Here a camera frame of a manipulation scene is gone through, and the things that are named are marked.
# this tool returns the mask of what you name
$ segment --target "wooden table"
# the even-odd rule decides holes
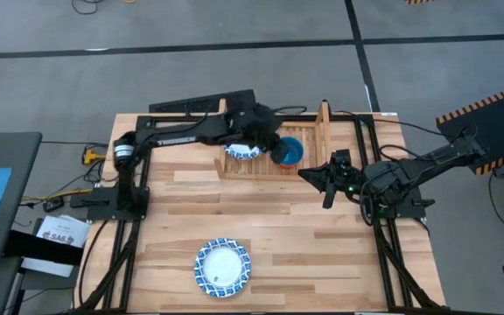
[[[396,116],[374,116],[397,120]],[[117,115],[111,139],[133,130],[136,120],[135,114]],[[377,122],[376,130],[380,145],[404,146],[398,124]],[[333,150],[350,149],[354,166],[361,168],[351,122],[332,122],[331,142]],[[343,194],[337,194],[333,208],[323,209],[324,195],[301,181],[219,180],[214,166],[218,152],[218,147],[198,143],[152,152],[149,212],[137,244],[129,312],[387,309],[373,230],[363,223],[357,205],[348,202]],[[389,154],[401,158],[404,153],[391,151]],[[115,174],[109,151],[104,178],[113,178]],[[410,219],[396,222],[408,270],[431,298],[443,304],[426,231]],[[92,226],[87,244],[101,224],[96,222]],[[124,240],[130,227],[126,230]],[[89,257],[83,283],[85,299],[109,267],[115,232],[116,222],[110,222]],[[204,294],[193,276],[198,250],[218,237],[241,242],[252,262],[252,275],[245,290],[223,299]],[[397,274],[391,265],[390,269],[395,300],[401,305]],[[113,306],[118,306],[122,279],[121,271],[116,280]]]

